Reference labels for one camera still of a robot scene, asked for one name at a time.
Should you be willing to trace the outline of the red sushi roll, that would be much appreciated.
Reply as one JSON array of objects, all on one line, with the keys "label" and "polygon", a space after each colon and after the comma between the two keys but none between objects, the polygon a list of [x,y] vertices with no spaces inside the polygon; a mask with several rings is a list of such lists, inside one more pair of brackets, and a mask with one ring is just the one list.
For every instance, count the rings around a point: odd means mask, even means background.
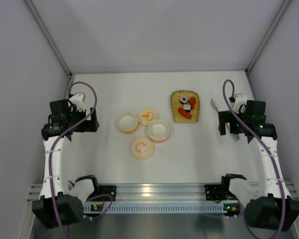
[{"label": "red sushi roll", "polygon": [[182,105],[187,104],[188,100],[189,100],[189,98],[188,98],[187,96],[181,96],[181,97],[179,98],[179,102],[180,102]]}]

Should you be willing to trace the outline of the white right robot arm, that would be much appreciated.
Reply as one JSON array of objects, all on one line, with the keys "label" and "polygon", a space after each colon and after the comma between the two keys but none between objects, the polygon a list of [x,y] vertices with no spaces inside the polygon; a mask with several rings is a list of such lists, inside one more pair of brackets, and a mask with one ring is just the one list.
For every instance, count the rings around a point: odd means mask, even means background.
[{"label": "white right robot arm", "polygon": [[277,152],[277,132],[266,122],[266,103],[234,95],[225,99],[228,110],[219,111],[220,135],[230,133],[235,141],[245,139],[253,154],[258,177],[252,189],[246,173],[226,174],[222,182],[229,194],[245,208],[243,215],[250,228],[289,230],[299,215],[299,201],[294,200],[283,178]]}]

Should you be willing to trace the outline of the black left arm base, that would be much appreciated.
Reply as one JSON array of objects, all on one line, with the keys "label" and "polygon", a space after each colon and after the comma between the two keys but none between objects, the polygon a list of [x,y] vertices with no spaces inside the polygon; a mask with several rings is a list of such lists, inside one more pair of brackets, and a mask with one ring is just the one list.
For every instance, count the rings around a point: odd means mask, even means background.
[{"label": "black left arm base", "polygon": [[106,201],[110,202],[111,199],[108,196],[101,196],[95,199],[96,196],[107,194],[116,200],[117,187],[115,185],[101,184],[97,190],[94,189],[92,184],[76,184],[71,190],[70,195],[77,197],[83,204],[90,201]]}]

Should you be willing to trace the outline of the green sushi roll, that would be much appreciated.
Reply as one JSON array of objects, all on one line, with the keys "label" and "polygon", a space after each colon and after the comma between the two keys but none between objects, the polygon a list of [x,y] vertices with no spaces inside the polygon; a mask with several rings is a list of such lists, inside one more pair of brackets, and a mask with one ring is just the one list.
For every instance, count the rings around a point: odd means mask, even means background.
[{"label": "green sushi roll", "polygon": [[186,112],[190,112],[191,111],[191,105],[190,104],[184,104],[183,105],[183,109],[186,111]]}]

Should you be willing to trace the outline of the metal serving tongs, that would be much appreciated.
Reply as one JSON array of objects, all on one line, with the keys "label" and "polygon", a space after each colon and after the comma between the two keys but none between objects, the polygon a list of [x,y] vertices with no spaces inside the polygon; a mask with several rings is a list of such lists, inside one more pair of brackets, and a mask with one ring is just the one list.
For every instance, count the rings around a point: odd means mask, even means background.
[{"label": "metal serving tongs", "polygon": [[[213,99],[210,100],[210,103],[211,103],[212,108],[218,113],[219,110],[218,110],[217,105]],[[230,126],[228,123],[226,123],[226,128],[228,131],[230,130]],[[239,135],[237,135],[237,134],[230,133],[230,135],[234,139],[234,141],[238,141],[240,139]]]}]

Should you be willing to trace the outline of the red toy sausage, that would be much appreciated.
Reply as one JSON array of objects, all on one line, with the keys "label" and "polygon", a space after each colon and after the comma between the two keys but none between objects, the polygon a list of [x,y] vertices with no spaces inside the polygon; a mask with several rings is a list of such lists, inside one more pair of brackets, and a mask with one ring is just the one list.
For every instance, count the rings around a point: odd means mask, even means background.
[{"label": "red toy sausage", "polygon": [[183,108],[178,108],[178,112],[180,115],[182,115],[183,117],[187,118],[187,119],[191,119],[192,115],[187,112],[186,110],[184,110]]}]

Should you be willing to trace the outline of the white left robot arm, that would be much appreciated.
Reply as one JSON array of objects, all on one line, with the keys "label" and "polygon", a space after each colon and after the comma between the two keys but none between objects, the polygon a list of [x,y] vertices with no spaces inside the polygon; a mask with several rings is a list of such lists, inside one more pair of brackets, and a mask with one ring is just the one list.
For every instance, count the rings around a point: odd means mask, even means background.
[{"label": "white left robot arm", "polygon": [[51,114],[41,130],[45,150],[45,169],[39,199],[32,212],[47,228],[68,226],[83,220],[83,204],[99,192],[94,175],[78,177],[69,188],[69,149],[75,132],[96,132],[99,127],[96,108],[80,110],[70,100],[50,103]]}]

